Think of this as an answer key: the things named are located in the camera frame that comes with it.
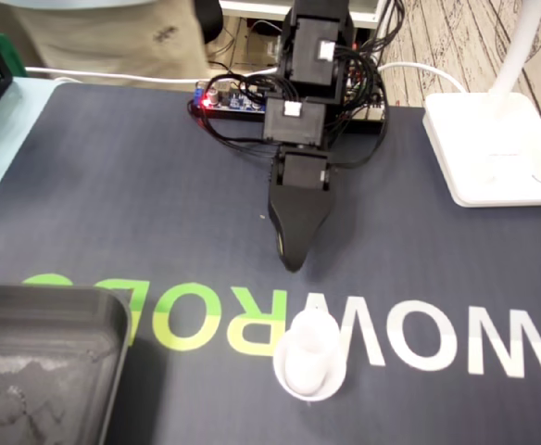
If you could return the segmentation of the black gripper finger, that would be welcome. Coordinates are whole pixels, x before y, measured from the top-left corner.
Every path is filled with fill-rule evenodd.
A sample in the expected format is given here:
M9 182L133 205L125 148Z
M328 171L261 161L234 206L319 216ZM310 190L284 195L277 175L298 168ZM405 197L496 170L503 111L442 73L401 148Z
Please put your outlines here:
M291 209L292 206L286 197L269 198L269 214L276 234L278 254L284 268L289 272L295 270L295 243L290 232Z
M296 273L302 268L316 233L330 214L334 192L271 187L270 197L286 197L292 206L290 232L295 243L295 270L291 273Z

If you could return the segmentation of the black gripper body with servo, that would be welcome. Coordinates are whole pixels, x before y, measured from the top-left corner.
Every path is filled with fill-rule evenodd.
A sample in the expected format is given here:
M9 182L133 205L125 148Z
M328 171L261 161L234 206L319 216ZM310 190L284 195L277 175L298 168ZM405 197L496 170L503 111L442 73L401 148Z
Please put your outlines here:
M332 160L326 151L280 149L273 159L270 183L306 190L330 189Z

